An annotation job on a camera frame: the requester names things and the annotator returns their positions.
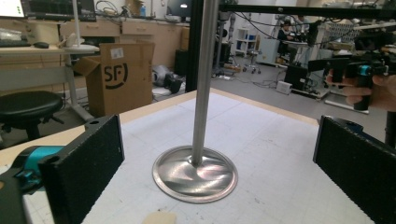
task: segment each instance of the black horizontal bar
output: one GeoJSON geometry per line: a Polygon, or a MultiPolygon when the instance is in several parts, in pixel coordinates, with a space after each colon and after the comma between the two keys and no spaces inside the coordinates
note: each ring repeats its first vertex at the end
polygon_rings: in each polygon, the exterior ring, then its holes
{"type": "Polygon", "coordinates": [[[396,10],[367,8],[331,8],[331,7],[274,7],[251,5],[220,5],[220,11],[252,12],[267,14],[319,16],[337,19],[396,19],[396,10]]]}

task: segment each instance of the sf logo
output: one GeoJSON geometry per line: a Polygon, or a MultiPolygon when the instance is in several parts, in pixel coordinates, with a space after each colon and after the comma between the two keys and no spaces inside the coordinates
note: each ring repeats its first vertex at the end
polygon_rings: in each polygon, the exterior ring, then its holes
{"type": "Polygon", "coordinates": [[[128,66],[126,63],[122,65],[105,67],[105,82],[107,90],[114,90],[125,84],[128,79],[128,66]]]}

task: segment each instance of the monitor screen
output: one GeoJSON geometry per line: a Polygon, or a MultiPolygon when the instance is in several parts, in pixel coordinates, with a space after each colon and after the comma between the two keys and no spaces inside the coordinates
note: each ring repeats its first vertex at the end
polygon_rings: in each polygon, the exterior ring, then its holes
{"type": "Polygon", "coordinates": [[[168,0],[167,15],[181,18],[191,17],[192,0],[168,0]]]}
{"type": "Polygon", "coordinates": [[[0,0],[0,18],[23,18],[21,0],[0,0]]]}
{"type": "MultiPolygon", "coordinates": [[[[74,19],[72,0],[21,0],[21,5],[27,18],[48,21],[74,19]]],[[[77,5],[80,21],[96,21],[93,0],[77,0],[77,5]]]]}

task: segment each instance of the human hand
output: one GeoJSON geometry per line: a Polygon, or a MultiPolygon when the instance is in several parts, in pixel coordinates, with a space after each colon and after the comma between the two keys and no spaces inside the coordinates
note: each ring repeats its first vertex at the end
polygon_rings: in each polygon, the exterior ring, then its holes
{"type": "Polygon", "coordinates": [[[357,78],[343,77],[341,83],[333,83],[332,71],[326,76],[326,82],[344,86],[343,94],[350,105],[360,102],[363,96],[371,96],[370,106],[396,112],[396,76],[373,76],[374,85],[371,89],[356,87],[357,78]]]}

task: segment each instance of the black stool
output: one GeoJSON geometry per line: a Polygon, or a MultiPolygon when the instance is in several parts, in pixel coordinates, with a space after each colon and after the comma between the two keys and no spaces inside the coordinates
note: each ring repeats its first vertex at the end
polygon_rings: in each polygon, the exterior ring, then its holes
{"type": "Polygon", "coordinates": [[[53,113],[63,107],[60,96],[49,91],[25,91],[0,97],[0,123],[2,129],[9,133],[11,128],[26,130],[29,140],[40,137],[38,124],[54,119],[53,113]]]}

